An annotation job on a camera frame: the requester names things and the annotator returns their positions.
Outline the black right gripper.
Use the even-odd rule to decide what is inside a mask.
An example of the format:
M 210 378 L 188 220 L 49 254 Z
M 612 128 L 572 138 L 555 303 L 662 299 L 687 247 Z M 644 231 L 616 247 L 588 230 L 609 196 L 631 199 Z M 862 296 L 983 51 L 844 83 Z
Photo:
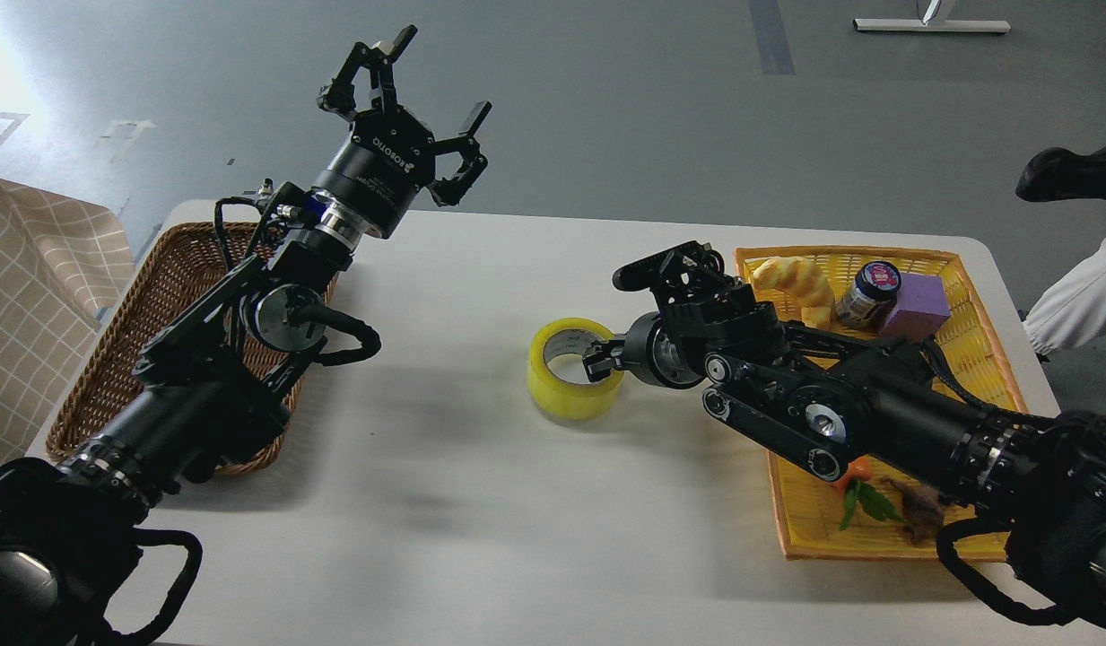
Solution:
M 684 350 L 672 343 L 659 312 L 635 319 L 625 336 L 593 342 L 592 353 L 582 356 L 582 367 L 589 384 L 609 381 L 624 371 L 641 383 L 670 389 L 695 388 L 707 378 L 693 371 Z

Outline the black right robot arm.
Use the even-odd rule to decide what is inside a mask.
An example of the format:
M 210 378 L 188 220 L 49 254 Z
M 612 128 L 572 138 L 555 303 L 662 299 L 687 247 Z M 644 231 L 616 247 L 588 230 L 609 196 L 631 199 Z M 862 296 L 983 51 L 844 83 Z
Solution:
M 872 455 L 974 518 L 940 528 L 939 562 L 1000 615 L 1106 629 L 1106 415 L 1048 418 L 979 400 L 931 340 L 863 340 L 783 322 L 758 271 L 726 274 L 685 242 L 615 271 L 656 309 L 593 342 L 589 381 L 627 371 L 703 386 L 711 417 L 824 482 Z

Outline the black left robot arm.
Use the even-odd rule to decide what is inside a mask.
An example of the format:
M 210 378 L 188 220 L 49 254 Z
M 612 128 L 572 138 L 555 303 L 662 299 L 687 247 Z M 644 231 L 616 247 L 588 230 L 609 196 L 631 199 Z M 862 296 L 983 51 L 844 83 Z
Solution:
M 0 467 L 0 645 L 158 640 L 194 588 L 204 545 L 146 528 L 148 511 L 281 437 L 283 398 L 310 365 L 380 351 L 375 329 L 327 305 L 328 286 L 363 237 L 392 237 L 418 192 L 457 205 L 488 164 L 474 134 L 490 102 L 447 139 L 398 102 L 394 65 L 417 31 L 352 46 L 319 91 L 319 110 L 348 123 L 347 139 L 311 188 L 241 199 L 260 221 L 240 260 L 223 220 L 234 197 L 216 201 L 226 274 L 143 346 L 135 400 L 56 465 Z

